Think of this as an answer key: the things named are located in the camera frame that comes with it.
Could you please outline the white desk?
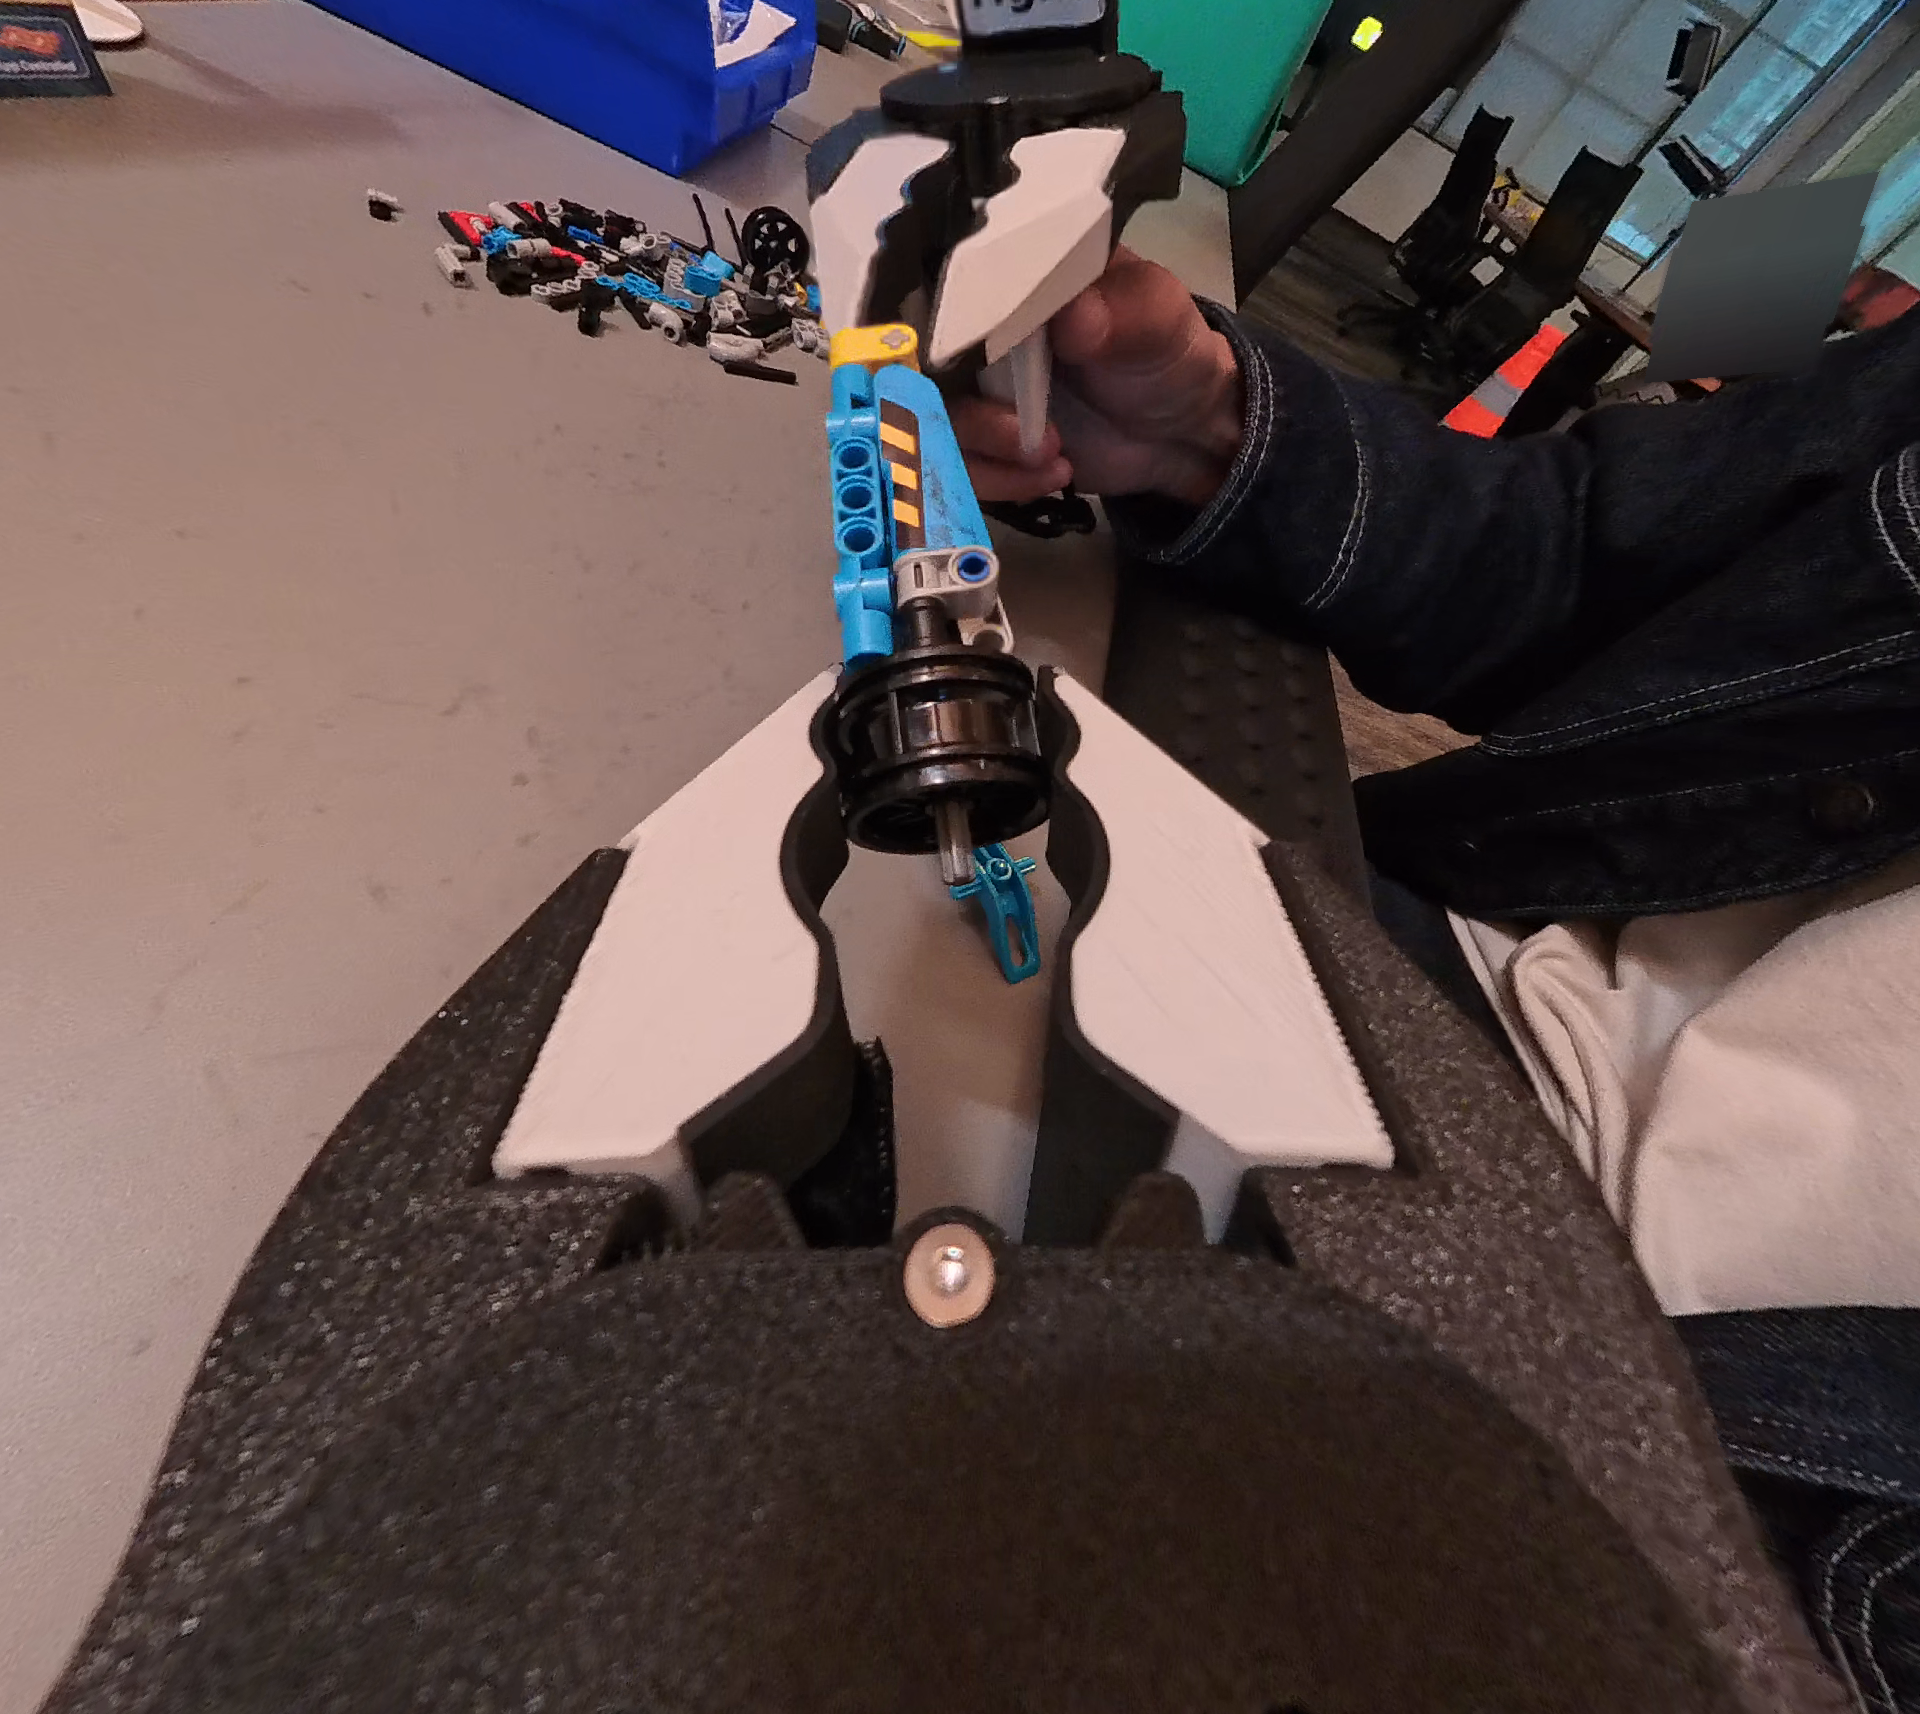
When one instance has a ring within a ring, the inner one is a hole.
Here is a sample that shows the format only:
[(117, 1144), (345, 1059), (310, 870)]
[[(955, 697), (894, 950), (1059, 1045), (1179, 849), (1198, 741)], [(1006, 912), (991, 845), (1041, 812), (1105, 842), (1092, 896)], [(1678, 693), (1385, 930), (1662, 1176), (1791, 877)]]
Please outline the white desk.
[(438, 214), (690, 191), (301, 0), (4, 102), (4, 1710), (398, 1049), (825, 671), (826, 377), (584, 337)]

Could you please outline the black electronic device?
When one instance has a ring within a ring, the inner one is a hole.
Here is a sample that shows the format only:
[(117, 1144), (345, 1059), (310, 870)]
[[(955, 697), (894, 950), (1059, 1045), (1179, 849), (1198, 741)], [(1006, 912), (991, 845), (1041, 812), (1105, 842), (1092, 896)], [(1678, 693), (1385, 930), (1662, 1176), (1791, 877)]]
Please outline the black electronic device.
[(956, 55), (963, 47), (956, 35), (913, 12), (900, 19), (900, 10), (920, 7), (923, 0), (817, 0), (817, 42), (835, 55), (856, 49), (889, 63), (910, 51)]

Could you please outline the black office chair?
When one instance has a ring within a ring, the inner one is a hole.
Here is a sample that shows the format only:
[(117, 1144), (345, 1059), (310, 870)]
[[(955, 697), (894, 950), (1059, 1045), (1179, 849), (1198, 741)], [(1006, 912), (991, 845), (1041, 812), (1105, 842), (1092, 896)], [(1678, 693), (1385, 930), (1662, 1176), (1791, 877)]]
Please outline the black office chair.
[(1361, 323), (1387, 324), (1404, 338), (1415, 332), (1415, 320), (1436, 318), (1459, 303), (1464, 284), (1472, 287), (1470, 271), (1485, 254), (1480, 238), (1485, 207), (1512, 127), (1512, 117), (1499, 117), (1483, 105), (1477, 108), (1440, 191), (1391, 250), (1389, 272), (1399, 278), (1410, 299), (1382, 297), (1342, 306), (1337, 316), (1338, 338), (1349, 338)]
[(1638, 164), (1608, 163), (1590, 148), (1574, 157), (1500, 274), (1448, 316), (1443, 344), (1457, 381), (1479, 384), (1573, 299), (1640, 179)]

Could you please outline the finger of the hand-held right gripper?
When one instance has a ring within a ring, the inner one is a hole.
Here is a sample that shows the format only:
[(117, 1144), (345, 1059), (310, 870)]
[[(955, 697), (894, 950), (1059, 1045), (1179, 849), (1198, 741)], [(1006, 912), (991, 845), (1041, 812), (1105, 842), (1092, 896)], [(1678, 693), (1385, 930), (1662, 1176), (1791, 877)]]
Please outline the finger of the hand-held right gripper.
[(950, 155), (939, 136), (876, 136), (855, 144), (819, 192), (823, 323), (856, 324), (866, 309), (882, 228), (908, 207), (908, 183)]
[(1111, 174), (1121, 127), (1068, 127), (1012, 144), (1014, 183), (948, 216), (955, 144), (924, 136), (923, 246), (930, 256), (924, 365), (981, 349), (1006, 358), (1105, 271), (1113, 246)]

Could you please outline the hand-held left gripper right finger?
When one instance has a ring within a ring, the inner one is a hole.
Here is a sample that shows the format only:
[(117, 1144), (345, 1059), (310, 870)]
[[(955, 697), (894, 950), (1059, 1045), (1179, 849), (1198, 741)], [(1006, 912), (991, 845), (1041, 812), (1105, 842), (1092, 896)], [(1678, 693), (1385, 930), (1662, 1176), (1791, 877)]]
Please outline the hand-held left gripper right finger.
[(1068, 899), (1042, 1077), (1042, 1232), (1095, 1237), (1141, 1174), (1205, 1232), (1260, 1169), (1397, 1150), (1266, 867), (1268, 839), (1060, 671), (1042, 674), (1047, 862)]

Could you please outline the orange striped cone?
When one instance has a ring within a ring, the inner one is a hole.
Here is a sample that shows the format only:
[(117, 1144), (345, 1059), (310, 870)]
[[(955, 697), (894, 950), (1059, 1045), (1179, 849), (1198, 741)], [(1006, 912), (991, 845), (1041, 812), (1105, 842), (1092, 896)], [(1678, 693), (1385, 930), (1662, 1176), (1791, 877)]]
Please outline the orange striped cone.
[(1552, 320), (1542, 323), (1514, 354), (1443, 416), (1443, 426), (1477, 438), (1499, 438), (1527, 391), (1566, 338), (1568, 330)]

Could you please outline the pile of small brick parts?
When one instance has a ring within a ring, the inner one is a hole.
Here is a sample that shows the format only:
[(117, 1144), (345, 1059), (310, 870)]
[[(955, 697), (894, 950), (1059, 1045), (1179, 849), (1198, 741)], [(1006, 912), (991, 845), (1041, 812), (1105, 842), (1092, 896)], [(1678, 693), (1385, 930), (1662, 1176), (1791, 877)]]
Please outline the pile of small brick parts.
[(723, 371), (799, 382), (794, 361), (826, 361), (823, 291), (804, 225), (774, 205), (724, 213), (718, 238), (700, 196), (697, 238), (575, 199), (493, 200), (436, 214), (444, 284), (525, 301), (598, 338), (618, 318), (693, 349)]

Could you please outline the person's right hand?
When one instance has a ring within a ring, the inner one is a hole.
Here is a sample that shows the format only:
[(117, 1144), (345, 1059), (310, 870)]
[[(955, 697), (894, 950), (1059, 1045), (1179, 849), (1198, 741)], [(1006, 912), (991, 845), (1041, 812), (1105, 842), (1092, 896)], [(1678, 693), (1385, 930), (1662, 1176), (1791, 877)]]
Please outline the person's right hand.
[(1244, 386), (1229, 338), (1158, 263), (1119, 246), (1051, 326), (1048, 424), (1022, 442), (1014, 406), (950, 404), (982, 502), (1066, 489), (1098, 499), (1213, 502), (1243, 448)]

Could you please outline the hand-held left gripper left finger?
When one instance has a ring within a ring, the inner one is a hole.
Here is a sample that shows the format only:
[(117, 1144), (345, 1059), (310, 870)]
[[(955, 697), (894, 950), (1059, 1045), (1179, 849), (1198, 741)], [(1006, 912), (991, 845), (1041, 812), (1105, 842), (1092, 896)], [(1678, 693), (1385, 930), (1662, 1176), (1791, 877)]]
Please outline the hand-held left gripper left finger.
[(817, 674), (624, 841), (494, 1176), (794, 1182), (838, 1144), (856, 1050), (823, 908), (850, 847), (815, 743), (835, 680)]

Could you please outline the blue brick separator tool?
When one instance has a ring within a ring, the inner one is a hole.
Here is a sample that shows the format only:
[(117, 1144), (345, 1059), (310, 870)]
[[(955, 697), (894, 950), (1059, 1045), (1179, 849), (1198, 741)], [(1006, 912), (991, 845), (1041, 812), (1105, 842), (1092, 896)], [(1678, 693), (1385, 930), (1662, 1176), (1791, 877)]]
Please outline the blue brick separator tool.
[(972, 878), (950, 884), (948, 896), (981, 914), (982, 930), (1006, 983), (1034, 979), (1042, 966), (1041, 927), (1028, 877), (1039, 862), (1004, 845), (972, 851)]

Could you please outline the person's right forearm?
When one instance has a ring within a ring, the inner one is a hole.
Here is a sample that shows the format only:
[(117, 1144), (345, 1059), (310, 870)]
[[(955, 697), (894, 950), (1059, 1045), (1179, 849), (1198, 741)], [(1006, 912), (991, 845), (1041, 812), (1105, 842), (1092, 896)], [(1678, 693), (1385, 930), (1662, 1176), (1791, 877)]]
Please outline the person's right forearm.
[(1247, 386), (1205, 508), (1123, 544), (1330, 648), (1357, 689), (1500, 757), (1712, 718), (1917, 720), (1917, 315), (1798, 377), (1487, 440), (1213, 310)]

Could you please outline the person's denim jacket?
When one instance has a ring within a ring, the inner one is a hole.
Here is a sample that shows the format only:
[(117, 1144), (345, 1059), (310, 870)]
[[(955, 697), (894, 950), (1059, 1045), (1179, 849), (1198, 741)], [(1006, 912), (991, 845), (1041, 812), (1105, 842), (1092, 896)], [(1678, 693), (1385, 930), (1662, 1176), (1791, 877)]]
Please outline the person's denim jacket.
[[(1841, 887), (1917, 852), (1917, 718), (1705, 718), (1466, 753), (1365, 799), (1378, 875), (1447, 919), (1625, 924)], [(1917, 1307), (1674, 1316), (1728, 1460), (1859, 1710), (1917, 1710)]]

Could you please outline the blue grey brick assembly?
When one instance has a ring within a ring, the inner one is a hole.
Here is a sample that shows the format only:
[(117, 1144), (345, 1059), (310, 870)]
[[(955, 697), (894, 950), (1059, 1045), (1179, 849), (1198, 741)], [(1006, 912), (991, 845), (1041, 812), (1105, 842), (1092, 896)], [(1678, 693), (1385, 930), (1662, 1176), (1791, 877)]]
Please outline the blue grey brick assembly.
[(1048, 817), (1039, 680), (941, 389), (905, 324), (829, 337), (832, 606), (825, 744), (849, 841), (933, 857), (950, 890)]

